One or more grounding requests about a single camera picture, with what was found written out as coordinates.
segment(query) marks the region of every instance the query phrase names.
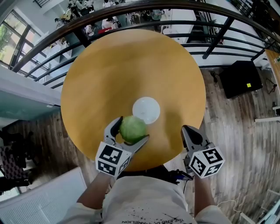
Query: white cube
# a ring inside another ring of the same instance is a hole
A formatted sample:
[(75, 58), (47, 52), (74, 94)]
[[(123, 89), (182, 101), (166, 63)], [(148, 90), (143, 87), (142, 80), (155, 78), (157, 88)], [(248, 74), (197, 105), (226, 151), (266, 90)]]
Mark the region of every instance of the white cube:
[(218, 173), (224, 162), (219, 147), (215, 147), (194, 152), (189, 166), (200, 178), (204, 178)]
[(95, 156), (96, 169), (115, 178), (127, 167), (131, 152), (101, 142)]

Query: whiteboard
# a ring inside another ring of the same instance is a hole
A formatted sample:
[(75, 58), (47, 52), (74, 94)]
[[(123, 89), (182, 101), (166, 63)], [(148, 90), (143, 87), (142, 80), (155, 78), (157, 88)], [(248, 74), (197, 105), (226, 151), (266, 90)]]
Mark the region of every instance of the whiteboard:
[(86, 184), (77, 167), (53, 180), (0, 202), (4, 224), (56, 224), (85, 191)]

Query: green round vegetable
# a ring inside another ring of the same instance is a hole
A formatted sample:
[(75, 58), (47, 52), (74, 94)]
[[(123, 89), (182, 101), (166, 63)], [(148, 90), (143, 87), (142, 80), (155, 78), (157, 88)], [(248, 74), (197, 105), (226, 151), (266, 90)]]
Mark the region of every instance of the green round vegetable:
[(138, 117), (128, 116), (123, 118), (119, 132), (126, 142), (133, 144), (146, 135), (146, 124)]

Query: red object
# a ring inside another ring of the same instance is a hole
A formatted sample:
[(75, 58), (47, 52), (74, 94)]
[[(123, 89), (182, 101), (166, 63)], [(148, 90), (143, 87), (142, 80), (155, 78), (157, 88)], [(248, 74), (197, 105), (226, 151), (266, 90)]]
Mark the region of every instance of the red object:
[(98, 31), (98, 34), (104, 33), (104, 32), (106, 32), (107, 30), (112, 30), (112, 28), (109, 27), (109, 28), (106, 28), (106, 29), (99, 30), (99, 31)]

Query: white bowl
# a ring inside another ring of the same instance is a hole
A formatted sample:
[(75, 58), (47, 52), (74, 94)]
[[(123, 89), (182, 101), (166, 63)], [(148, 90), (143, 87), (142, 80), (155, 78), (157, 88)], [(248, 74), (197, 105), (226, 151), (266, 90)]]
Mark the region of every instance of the white bowl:
[(135, 101), (132, 114), (142, 119), (146, 124), (154, 123), (161, 113), (158, 102), (151, 97), (142, 97)]

